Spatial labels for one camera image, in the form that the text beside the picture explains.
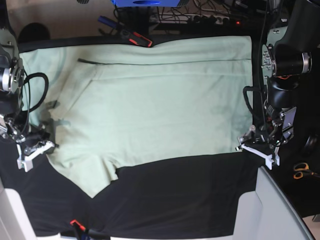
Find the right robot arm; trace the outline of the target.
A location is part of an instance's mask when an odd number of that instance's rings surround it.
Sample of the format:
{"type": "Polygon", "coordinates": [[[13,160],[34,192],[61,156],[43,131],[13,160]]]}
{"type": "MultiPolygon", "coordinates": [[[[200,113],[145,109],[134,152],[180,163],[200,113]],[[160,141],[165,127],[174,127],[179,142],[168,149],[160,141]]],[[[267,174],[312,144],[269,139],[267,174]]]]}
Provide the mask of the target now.
{"type": "Polygon", "coordinates": [[[6,1],[0,2],[0,136],[15,142],[21,157],[44,154],[56,147],[44,125],[29,122],[30,113],[40,107],[49,90],[49,79],[41,72],[26,74],[13,32],[6,1]],[[31,105],[33,78],[44,80],[40,100],[31,105]]]}

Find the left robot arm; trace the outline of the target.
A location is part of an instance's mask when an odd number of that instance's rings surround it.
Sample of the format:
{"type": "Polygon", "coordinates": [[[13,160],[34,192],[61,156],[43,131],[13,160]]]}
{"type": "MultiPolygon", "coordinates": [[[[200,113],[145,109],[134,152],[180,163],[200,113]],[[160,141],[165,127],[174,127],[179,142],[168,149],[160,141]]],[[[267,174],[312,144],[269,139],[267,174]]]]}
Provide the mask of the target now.
{"type": "Polygon", "coordinates": [[[286,31],[274,41],[259,45],[262,79],[257,87],[245,86],[242,90],[245,104],[257,124],[238,138],[239,149],[254,143],[275,149],[294,136],[299,78],[311,72],[312,52],[319,44],[320,2],[297,0],[286,31]]]}

